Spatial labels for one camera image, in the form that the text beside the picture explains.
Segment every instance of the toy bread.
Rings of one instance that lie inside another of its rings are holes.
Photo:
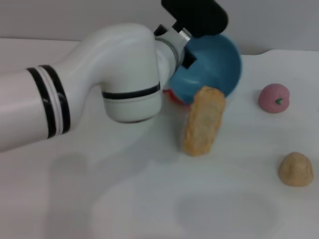
[[[225,105],[225,96],[218,89],[204,86],[196,93],[184,128],[184,152],[191,156],[210,152],[221,126]]]

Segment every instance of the green leaf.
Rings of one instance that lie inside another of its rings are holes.
[[[283,100],[283,98],[279,98],[279,99],[276,99],[275,102],[276,102],[276,104],[281,105],[280,101],[282,101],[282,100]]]

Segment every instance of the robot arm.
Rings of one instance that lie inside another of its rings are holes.
[[[156,38],[142,25],[115,25],[88,37],[60,62],[0,75],[0,151],[73,129],[94,85],[101,87],[106,113],[113,120],[137,122],[155,116],[161,109],[161,85],[184,59],[192,62],[184,51],[191,34],[219,34],[227,25],[226,13],[214,1],[201,1],[205,4],[194,7],[194,14],[203,8],[215,16],[218,10],[223,16],[219,24],[197,20],[194,28],[177,7],[197,6],[198,1],[162,0],[177,22],[172,29],[162,27]]]

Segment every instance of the black stripe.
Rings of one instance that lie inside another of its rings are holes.
[[[45,110],[46,121],[48,123],[48,138],[55,136],[56,127],[55,127],[55,118],[52,107],[52,102],[50,100],[49,93],[46,89],[46,86],[43,82],[43,79],[39,72],[35,68],[27,68],[32,77],[34,78],[35,84],[38,87],[40,96],[42,98],[42,103]]]
[[[47,71],[49,76],[51,77],[54,87],[56,89],[56,92],[58,94],[60,105],[61,105],[62,118],[63,118],[62,133],[66,133],[69,131],[71,126],[71,117],[70,117],[70,109],[69,109],[68,100],[66,98],[62,83],[60,81],[58,74],[51,66],[42,65],[41,67],[43,67]]]
[[[159,90],[160,90],[160,83],[158,83],[156,86],[153,86],[151,88],[141,90],[141,91],[126,92],[126,93],[102,92],[102,96],[103,96],[103,98],[110,99],[110,100],[124,100],[124,99],[131,99],[131,98],[136,98],[136,97],[148,96],[148,95],[153,94]]]

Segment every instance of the pink peach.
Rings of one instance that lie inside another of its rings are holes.
[[[281,84],[270,84],[260,93],[259,106],[269,113],[280,113],[289,106],[289,90]]]

